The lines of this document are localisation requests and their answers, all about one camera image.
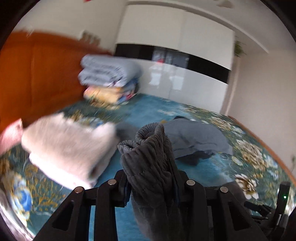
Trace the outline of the dark grey sweatpants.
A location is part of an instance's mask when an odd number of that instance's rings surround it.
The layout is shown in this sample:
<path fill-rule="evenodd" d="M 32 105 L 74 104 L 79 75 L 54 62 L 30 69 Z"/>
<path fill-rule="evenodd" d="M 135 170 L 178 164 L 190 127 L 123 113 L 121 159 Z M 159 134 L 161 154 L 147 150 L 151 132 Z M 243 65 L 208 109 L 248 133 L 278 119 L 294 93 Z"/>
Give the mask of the dark grey sweatpants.
<path fill-rule="evenodd" d="M 132 207 L 142 233 L 150 240 L 184 240 L 175 182 L 180 177 L 164 126 L 150 123 L 135 140 L 118 145 L 123 170 L 132 186 Z"/>

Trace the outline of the fluffy beige pink garment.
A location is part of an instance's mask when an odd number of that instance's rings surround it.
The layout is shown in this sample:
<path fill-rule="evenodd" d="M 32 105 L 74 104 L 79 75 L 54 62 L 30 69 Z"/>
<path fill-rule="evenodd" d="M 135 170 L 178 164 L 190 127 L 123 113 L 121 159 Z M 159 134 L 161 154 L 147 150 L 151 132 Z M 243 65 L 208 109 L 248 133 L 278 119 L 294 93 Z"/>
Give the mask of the fluffy beige pink garment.
<path fill-rule="evenodd" d="M 30 162 L 68 189 L 93 188 L 118 143 L 114 123 L 94 128 L 66 118 L 64 113 L 43 116 L 29 125 L 21 142 Z"/>

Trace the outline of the blue-grey hoodie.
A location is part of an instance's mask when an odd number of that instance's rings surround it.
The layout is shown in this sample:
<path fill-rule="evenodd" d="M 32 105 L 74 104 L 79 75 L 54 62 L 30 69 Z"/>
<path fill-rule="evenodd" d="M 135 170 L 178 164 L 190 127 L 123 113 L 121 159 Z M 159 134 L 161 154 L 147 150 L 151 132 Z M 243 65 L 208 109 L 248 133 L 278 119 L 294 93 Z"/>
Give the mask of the blue-grey hoodie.
<path fill-rule="evenodd" d="M 124 168 L 167 169 L 175 159 L 192 155 L 232 154 L 232 147 L 217 128 L 182 116 L 167 123 L 149 123 L 134 140 L 118 144 Z"/>

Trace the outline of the teal floral bedspread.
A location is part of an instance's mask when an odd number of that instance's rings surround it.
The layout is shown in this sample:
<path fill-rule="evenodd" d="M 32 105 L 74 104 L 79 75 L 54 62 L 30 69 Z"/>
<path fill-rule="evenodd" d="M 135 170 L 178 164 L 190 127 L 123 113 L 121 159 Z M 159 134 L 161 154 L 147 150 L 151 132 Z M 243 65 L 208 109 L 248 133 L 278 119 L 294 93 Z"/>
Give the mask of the teal floral bedspread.
<path fill-rule="evenodd" d="M 82 100 L 56 113 L 94 128 L 114 123 L 119 143 L 134 140 L 149 123 L 178 116 L 217 128 L 231 155 L 175 159 L 177 171 L 206 191 L 206 203 L 177 201 L 184 240 L 295 240 L 295 181 L 270 150 L 229 117 L 144 94 L 119 106 Z M 68 189 L 33 165 L 21 142 L 1 155 L 1 240 L 150 240 L 136 221 L 132 192 L 126 207 L 97 201 L 98 187 L 123 170 L 119 143 L 93 188 Z"/>

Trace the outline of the folded yellow floral blanket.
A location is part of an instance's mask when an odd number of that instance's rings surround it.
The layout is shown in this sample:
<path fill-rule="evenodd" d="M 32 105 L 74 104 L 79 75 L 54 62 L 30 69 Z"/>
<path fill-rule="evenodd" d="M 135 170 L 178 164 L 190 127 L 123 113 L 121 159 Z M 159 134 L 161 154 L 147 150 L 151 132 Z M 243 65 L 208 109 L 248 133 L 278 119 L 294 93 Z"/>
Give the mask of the folded yellow floral blanket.
<path fill-rule="evenodd" d="M 120 105 L 133 98 L 138 90 L 138 79 L 132 79 L 123 87 L 87 87 L 83 97 L 91 103 Z"/>

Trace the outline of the pink white knitted cloth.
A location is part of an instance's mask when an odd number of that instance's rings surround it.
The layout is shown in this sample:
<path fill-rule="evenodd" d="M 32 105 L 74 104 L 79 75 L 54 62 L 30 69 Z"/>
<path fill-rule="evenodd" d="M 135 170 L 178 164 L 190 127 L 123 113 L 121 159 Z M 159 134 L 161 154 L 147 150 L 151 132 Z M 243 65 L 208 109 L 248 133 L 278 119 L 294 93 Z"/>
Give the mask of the pink white knitted cloth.
<path fill-rule="evenodd" d="M 9 149 L 21 142 L 23 135 L 23 122 L 18 119 L 11 123 L 1 133 L 0 154 L 3 155 Z"/>

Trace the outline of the folded light blue quilt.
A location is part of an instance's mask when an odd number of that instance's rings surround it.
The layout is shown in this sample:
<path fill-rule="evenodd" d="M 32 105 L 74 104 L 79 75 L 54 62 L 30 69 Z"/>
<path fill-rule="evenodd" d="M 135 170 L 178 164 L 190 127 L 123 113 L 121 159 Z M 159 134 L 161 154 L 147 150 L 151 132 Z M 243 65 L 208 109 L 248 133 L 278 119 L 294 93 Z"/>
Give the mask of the folded light blue quilt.
<path fill-rule="evenodd" d="M 107 55 L 85 55 L 78 74 L 81 85 L 123 87 L 142 76 L 141 66 L 133 60 Z"/>

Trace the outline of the white black wardrobe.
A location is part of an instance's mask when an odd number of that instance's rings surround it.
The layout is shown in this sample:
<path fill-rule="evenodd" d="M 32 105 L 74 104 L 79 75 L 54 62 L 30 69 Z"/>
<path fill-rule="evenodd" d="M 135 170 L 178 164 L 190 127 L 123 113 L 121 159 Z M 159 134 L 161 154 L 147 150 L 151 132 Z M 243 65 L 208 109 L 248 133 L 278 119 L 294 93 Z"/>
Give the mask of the white black wardrobe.
<path fill-rule="evenodd" d="M 143 69 L 140 92 L 220 112 L 234 58 L 235 34 L 203 16 L 168 6 L 125 9 L 115 55 Z"/>

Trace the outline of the orange wooden headboard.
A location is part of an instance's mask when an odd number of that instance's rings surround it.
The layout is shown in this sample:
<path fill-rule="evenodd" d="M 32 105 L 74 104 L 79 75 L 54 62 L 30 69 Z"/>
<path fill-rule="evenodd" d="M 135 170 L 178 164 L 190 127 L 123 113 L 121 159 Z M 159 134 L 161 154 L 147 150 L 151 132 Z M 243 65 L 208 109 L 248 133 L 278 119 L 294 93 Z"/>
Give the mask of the orange wooden headboard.
<path fill-rule="evenodd" d="M 1 130 L 80 101 L 85 87 L 78 74 L 87 54 L 111 52 L 61 35 L 12 32 L 1 49 Z"/>

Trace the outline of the green potted plant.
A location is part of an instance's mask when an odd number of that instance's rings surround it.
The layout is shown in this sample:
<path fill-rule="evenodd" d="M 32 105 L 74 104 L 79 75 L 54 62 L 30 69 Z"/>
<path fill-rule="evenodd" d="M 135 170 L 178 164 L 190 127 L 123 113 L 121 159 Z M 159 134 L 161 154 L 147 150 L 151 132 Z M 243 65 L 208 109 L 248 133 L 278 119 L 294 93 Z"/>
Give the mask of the green potted plant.
<path fill-rule="evenodd" d="M 246 53 L 243 50 L 242 43 L 240 41 L 235 41 L 235 44 L 234 44 L 234 55 L 236 57 L 240 57 L 242 55 L 246 55 Z"/>

